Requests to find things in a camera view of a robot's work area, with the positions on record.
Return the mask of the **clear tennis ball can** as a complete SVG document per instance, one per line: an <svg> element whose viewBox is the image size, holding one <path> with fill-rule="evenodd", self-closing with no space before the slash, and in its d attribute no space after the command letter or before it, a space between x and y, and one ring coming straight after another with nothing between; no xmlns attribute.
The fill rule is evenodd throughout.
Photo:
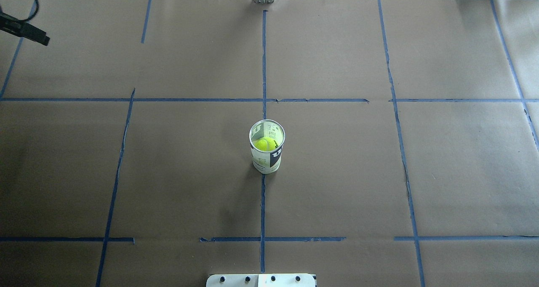
<svg viewBox="0 0 539 287"><path fill-rule="evenodd" d="M276 172L286 139L281 124L274 120L260 120L251 127L248 139L254 167L262 174Z"/></svg>

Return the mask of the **yellow tennis ball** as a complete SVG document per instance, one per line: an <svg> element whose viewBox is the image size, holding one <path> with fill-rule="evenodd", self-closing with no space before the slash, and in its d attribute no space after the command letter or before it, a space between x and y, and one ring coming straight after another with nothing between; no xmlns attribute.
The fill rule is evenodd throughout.
<svg viewBox="0 0 539 287"><path fill-rule="evenodd" d="M274 151L279 147L279 143L271 137L258 138L253 145L259 151Z"/></svg>

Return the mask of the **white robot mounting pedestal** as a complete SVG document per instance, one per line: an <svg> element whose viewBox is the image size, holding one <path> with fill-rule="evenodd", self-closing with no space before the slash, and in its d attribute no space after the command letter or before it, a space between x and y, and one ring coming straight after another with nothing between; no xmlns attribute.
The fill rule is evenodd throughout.
<svg viewBox="0 0 539 287"><path fill-rule="evenodd" d="M316 275L308 273L284 274L214 274L206 280L206 287L316 287Z"/></svg>

